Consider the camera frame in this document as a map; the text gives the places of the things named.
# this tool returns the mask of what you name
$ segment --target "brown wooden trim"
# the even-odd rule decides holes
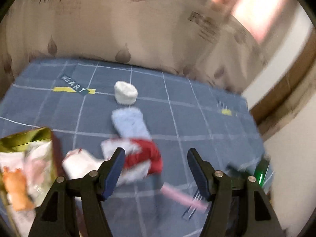
[[[313,28],[305,48],[298,56],[290,70],[282,77],[276,86],[255,105],[250,113],[257,125],[261,124],[290,96],[302,81],[316,58],[316,30]]]

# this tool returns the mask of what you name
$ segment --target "yellow tape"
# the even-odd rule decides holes
[[[229,109],[222,109],[222,114],[227,115],[227,116],[232,116],[232,111]]]
[[[90,89],[89,90],[89,94],[95,94],[95,89]],[[74,89],[70,88],[70,87],[54,87],[53,89],[54,92],[76,92]]]

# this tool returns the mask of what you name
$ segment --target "red cloth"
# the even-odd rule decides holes
[[[130,168],[135,164],[146,160],[151,161],[148,175],[162,172],[162,158],[160,152],[153,141],[131,139],[131,142],[136,143],[142,148],[140,153],[129,154],[125,158],[124,168]]]

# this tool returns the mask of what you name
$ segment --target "checkered tablecloth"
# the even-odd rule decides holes
[[[54,87],[66,86],[59,79],[62,74],[95,93],[54,92]],[[188,194],[196,190],[186,161],[189,148],[196,148],[204,160],[225,172],[228,164],[254,169],[264,153],[246,101],[239,95],[160,71],[73,59],[34,61],[26,68],[0,104],[1,137],[48,126],[60,139],[64,155],[84,148],[102,159],[101,141],[117,137],[111,113],[123,107],[114,99],[117,81],[138,89],[134,106],[142,111],[162,154],[162,181]],[[232,115],[223,114],[222,108]],[[270,167],[266,186],[272,174]],[[181,215],[186,208],[163,197],[154,183],[149,177],[121,186],[103,203],[113,236],[198,236],[206,215],[196,213],[184,221]]]

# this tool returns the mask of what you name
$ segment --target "black device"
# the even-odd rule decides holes
[[[201,195],[212,201],[201,237],[224,237],[231,199],[240,197],[237,235],[244,237],[281,237],[283,231],[267,196],[255,177],[230,178],[203,161],[196,149],[187,154],[188,163]],[[98,171],[80,179],[58,177],[38,208],[29,237],[79,237],[74,197],[81,197],[89,237],[113,237],[101,201],[113,192],[123,168],[125,152],[117,148]]]

